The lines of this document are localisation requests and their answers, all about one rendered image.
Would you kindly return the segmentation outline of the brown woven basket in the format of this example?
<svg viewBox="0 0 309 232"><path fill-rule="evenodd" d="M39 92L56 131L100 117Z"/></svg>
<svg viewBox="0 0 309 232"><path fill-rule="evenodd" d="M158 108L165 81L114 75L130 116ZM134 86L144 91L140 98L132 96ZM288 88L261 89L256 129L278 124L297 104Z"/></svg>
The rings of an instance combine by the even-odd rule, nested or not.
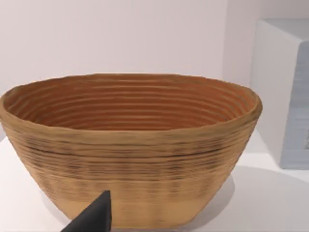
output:
<svg viewBox="0 0 309 232"><path fill-rule="evenodd" d="M222 80L97 73L8 90L0 122L69 219L108 190L114 227L160 229L190 222L212 200L262 109L250 88Z"/></svg>

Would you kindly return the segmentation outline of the pale grey microwave oven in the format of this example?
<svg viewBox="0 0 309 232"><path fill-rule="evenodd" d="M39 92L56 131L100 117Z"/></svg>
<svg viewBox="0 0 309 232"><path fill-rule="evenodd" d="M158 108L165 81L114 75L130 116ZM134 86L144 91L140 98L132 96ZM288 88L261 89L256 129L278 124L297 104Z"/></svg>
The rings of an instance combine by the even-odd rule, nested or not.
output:
<svg viewBox="0 0 309 232"><path fill-rule="evenodd" d="M250 88L263 105L257 130L277 165L309 170L309 18L258 21Z"/></svg>

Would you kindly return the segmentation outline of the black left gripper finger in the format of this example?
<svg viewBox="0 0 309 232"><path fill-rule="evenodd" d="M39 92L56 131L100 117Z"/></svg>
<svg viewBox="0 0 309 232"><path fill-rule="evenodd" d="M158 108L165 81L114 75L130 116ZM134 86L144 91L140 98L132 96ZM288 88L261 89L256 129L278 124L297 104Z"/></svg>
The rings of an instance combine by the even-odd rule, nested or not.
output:
<svg viewBox="0 0 309 232"><path fill-rule="evenodd" d="M60 232L111 232L111 192L102 192Z"/></svg>

